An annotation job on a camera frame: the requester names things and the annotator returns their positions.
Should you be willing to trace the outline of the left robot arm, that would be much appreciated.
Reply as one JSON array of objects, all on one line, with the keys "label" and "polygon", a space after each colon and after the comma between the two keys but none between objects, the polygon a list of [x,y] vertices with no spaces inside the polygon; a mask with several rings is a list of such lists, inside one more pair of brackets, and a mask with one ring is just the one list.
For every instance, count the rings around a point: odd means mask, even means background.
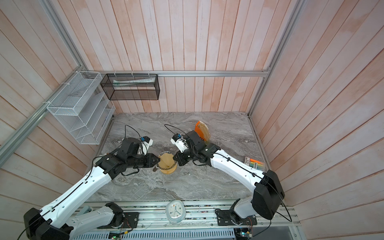
[{"label": "left robot arm", "polygon": [[73,213],[101,187],[119,174],[132,168],[152,168],[160,158],[148,152],[153,140],[149,137],[125,138],[120,147],[98,157],[91,170],[60,197],[40,210],[31,208],[24,214],[26,236],[30,240],[71,240],[90,230],[109,226],[119,229],[125,224],[125,214],[115,203],[99,210],[74,217]]}]

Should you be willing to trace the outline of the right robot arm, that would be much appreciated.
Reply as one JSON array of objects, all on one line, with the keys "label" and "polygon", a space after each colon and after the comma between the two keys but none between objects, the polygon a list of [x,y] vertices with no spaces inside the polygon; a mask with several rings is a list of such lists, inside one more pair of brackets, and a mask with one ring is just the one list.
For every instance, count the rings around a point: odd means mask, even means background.
[{"label": "right robot arm", "polygon": [[272,220],[283,202],[285,193],[277,174],[257,170],[233,158],[222,148],[205,142],[198,133],[174,134],[171,143],[179,151],[173,159],[184,166],[190,161],[199,161],[199,166],[210,166],[223,171],[243,184],[252,196],[236,200],[228,211],[217,210],[217,216],[239,225],[250,216],[258,214]]}]

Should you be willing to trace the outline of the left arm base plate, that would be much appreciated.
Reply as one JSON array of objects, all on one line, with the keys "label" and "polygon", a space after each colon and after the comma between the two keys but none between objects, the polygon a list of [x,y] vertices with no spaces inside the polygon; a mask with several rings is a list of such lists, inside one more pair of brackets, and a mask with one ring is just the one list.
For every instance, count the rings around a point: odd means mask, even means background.
[{"label": "left arm base plate", "polygon": [[98,229],[135,229],[138,226],[139,212],[124,212],[114,217],[109,225],[98,227]]}]

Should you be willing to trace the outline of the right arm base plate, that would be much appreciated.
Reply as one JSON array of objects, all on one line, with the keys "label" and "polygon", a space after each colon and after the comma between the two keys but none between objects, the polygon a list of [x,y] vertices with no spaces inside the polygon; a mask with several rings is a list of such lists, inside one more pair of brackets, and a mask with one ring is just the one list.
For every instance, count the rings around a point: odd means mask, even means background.
[{"label": "right arm base plate", "polygon": [[242,219],[232,210],[216,209],[215,214],[219,226],[257,225],[257,219],[254,216]]}]

